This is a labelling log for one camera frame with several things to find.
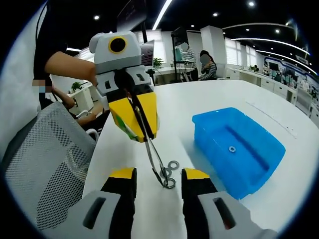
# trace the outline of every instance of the metal washer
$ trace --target metal washer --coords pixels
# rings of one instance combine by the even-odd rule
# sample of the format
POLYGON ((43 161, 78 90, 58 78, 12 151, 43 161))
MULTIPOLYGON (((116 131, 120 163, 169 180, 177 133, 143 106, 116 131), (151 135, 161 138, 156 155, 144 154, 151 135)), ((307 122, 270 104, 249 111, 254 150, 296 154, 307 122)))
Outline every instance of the metal washer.
POLYGON ((164 185, 165 185, 166 188, 172 189, 172 188, 174 188, 176 186, 176 180, 175 179, 168 178, 167 180, 173 182, 173 184, 169 186, 168 182, 164 182, 164 185))
POLYGON ((230 146, 228 150, 232 153, 236 152, 236 148, 234 146, 230 146))
MULTIPOLYGON (((165 169, 165 171, 166 171, 166 175, 167 175, 167 177, 169 178, 170 176, 171 176, 171 169, 170 168, 164 168, 165 169)), ((162 178, 164 178, 164 175, 163 175, 163 173, 160 171, 159 172, 159 175, 162 177, 162 178)))
POLYGON ((177 161, 173 160, 173 161, 171 161, 171 162, 168 163, 168 168, 169 168, 170 170, 177 170, 177 169, 179 168, 179 163, 178 163, 177 161))

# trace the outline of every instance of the gray robot head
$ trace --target gray robot head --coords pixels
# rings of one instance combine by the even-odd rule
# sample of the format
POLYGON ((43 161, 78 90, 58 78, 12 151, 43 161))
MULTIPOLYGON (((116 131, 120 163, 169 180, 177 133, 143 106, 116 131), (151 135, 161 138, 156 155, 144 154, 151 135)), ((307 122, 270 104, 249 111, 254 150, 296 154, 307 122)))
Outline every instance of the gray robot head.
POLYGON ((139 66, 142 52, 134 33, 99 33, 90 40, 90 52, 95 53, 96 74, 139 66))

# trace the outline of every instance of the gray chair back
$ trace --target gray chair back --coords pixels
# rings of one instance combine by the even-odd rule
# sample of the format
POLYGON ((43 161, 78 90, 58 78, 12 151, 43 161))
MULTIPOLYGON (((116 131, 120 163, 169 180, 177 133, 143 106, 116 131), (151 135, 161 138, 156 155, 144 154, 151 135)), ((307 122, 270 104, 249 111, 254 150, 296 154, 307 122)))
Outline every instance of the gray chair back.
MULTIPOLYGON (((13 157, 9 161, 4 157, 8 186, 39 230, 64 222, 68 209, 81 200, 95 144, 55 102, 38 114, 13 157)), ((14 151, 12 145, 7 151, 14 151)))

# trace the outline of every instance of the blue plastic container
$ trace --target blue plastic container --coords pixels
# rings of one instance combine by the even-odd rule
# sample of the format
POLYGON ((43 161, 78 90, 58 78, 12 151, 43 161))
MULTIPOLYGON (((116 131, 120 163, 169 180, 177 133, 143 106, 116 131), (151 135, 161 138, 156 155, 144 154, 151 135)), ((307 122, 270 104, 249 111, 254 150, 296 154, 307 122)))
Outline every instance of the blue plastic container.
POLYGON ((235 108, 196 115, 192 121, 195 143, 235 199, 259 190, 285 155, 275 137, 235 108))

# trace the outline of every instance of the white table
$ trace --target white table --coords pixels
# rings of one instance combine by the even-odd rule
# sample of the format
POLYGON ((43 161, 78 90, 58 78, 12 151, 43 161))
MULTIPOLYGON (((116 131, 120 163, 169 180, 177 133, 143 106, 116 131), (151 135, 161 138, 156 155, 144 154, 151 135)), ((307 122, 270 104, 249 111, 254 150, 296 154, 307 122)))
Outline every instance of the white table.
MULTIPOLYGON (((178 74, 183 74, 183 76, 185 77, 187 82, 189 82, 190 80, 189 80, 186 73, 191 72, 193 70, 194 70, 193 68, 189 68, 189 67, 182 67, 182 68, 176 69, 178 74)), ((154 76, 155 77, 158 77, 158 76, 166 77, 166 75, 170 75, 170 74, 175 74, 174 67, 163 67, 163 68, 156 69, 154 76)))
MULTIPOLYGON (((265 76, 261 73, 238 68, 227 68, 227 77, 229 77, 230 80, 240 79, 258 85, 273 92, 274 94, 281 96, 284 99, 287 99, 287 101, 289 101, 293 105, 296 105, 297 90, 284 85, 281 82, 275 81, 271 77, 265 76)), ((311 108, 317 109, 317 106, 314 102, 312 102, 311 108)))
POLYGON ((194 146, 192 116, 236 107, 286 148, 285 156, 271 178, 259 191, 240 201, 260 227, 283 230, 305 200, 318 165, 319 129, 310 118, 281 97, 245 81, 170 84, 155 87, 155 92, 161 126, 154 144, 165 165, 171 160, 180 163, 180 168, 172 175, 177 181, 176 188, 167 190, 160 186, 144 144, 130 141, 109 117, 92 157, 83 196, 100 190, 113 170, 136 167, 138 186, 132 238, 186 238, 181 169, 200 169, 212 176, 218 190, 222 189, 212 167, 194 146))

